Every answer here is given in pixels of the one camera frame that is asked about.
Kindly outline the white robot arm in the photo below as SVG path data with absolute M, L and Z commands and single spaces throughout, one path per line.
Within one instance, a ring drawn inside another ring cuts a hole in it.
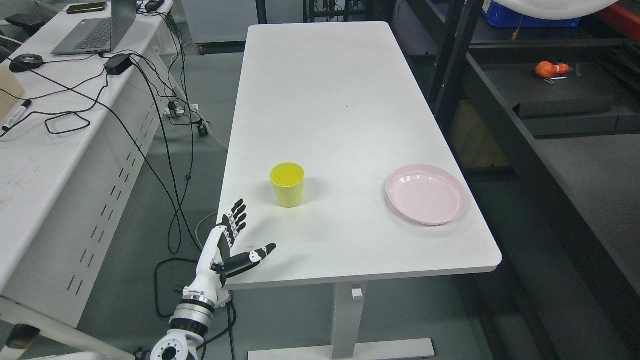
M 215 303 L 204 296 L 187 295 L 169 320 L 167 334 L 152 350 L 138 348 L 136 360 L 195 360 L 215 314 Z

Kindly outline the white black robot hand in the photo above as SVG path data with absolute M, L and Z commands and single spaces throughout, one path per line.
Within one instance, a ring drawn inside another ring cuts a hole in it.
M 195 280 L 183 290 L 184 303 L 202 303 L 206 308 L 220 308 L 231 300 L 224 289 L 229 278 L 233 278 L 257 267 L 276 249 L 275 243 L 252 251 L 231 255 L 240 232 L 246 228 L 244 200 L 222 214 L 221 221 L 211 230 L 196 266 Z

